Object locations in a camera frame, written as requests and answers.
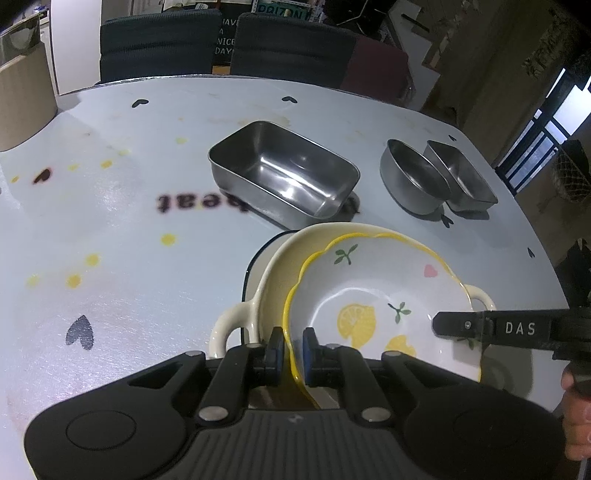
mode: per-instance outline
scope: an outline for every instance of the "mesh bag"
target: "mesh bag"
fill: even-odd
[[[552,183],[558,195],[573,203],[582,203],[591,193],[591,183],[562,149],[551,161]]]

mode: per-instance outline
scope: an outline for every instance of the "lemon illustration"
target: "lemon illustration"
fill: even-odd
[[[417,351],[414,349],[414,347],[412,345],[406,344],[406,335],[397,335],[396,337],[392,338],[386,345],[384,352],[388,352],[390,350],[396,350],[398,352],[406,353],[410,356],[417,356]]]
[[[358,350],[374,335],[374,308],[351,303],[341,309],[336,325],[343,338],[351,337],[351,346]]]

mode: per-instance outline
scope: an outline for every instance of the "pink heart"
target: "pink heart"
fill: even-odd
[[[437,275],[439,275],[437,270],[435,270],[435,267],[432,266],[431,264],[425,265],[424,274],[425,274],[425,277],[427,277],[427,278],[433,278],[433,277],[437,277]]]

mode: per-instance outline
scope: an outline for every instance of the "yellow scalloped rim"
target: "yellow scalloped rim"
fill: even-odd
[[[468,301],[470,302],[470,304],[472,304],[472,301],[470,300],[470,295],[468,295],[468,291],[466,290],[466,287],[460,281],[460,279],[455,275],[455,273],[452,272],[452,269],[449,268],[449,265],[447,265],[445,263],[444,259],[442,259],[439,255],[437,255],[429,247],[423,245],[421,242],[417,242],[415,239],[412,239],[409,236],[403,235],[398,232],[378,233],[377,235],[370,235],[368,233],[362,233],[362,232],[353,232],[353,233],[346,233],[345,235],[338,236],[337,238],[332,240],[332,242],[329,243],[325,247],[324,250],[319,250],[319,251],[311,254],[308,258],[306,258],[306,261],[304,261],[303,265],[301,266],[300,275],[298,276],[297,283],[291,288],[290,292],[287,294],[285,304],[283,305],[283,317],[281,319],[281,327],[283,328],[283,335],[285,336],[285,342],[287,344],[287,349],[289,350],[289,353],[290,353],[291,376],[294,378],[295,384],[299,387],[299,389],[302,391],[302,393],[314,404],[314,406],[316,408],[319,408],[319,405],[316,402],[316,400],[310,395],[308,390],[306,389],[306,386],[301,379],[300,373],[298,372],[298,369],[297,369],[297,366],[295,363],[296,362],[296,355],[294,354],[294,349],[291,344],[291,337],[290,337],[290,333],[289,333],[289,316],[290,316],[291,301],[293,299],[293,296],[296,293],[297,288],[300,286],[302,278],[304,277],[304,273],[306,272],[306,270],[308,269],[310,264],[314,260],[316,260],[319,256],[325,254],[328,250],[333,248],[336,244],[342,242],[343,240],[347,240],[348,238],[354,238],[354,237],[393,238],[394,240],[398,240],[399,242],[410,245],[411,247],[414,247],[418,250],[425,252],[426,254],[431,255],[431,257],[433,257],[435,260],[437,260],[437,262],[439,262],[439,264],[448,273],[448,275],[451,276],[455,281],[457,281],[457,283],[462,287],[462,289],[466,293],[466,296],[468,297]],[[478,367],[478,381],[480,381],[481,376],[482,376],[482,368]]]

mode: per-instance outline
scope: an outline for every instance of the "maroon chair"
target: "maroon chair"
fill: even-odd
[[[356,37],[339,89],[402,105],[410,78],[406,52],[362,35]]]

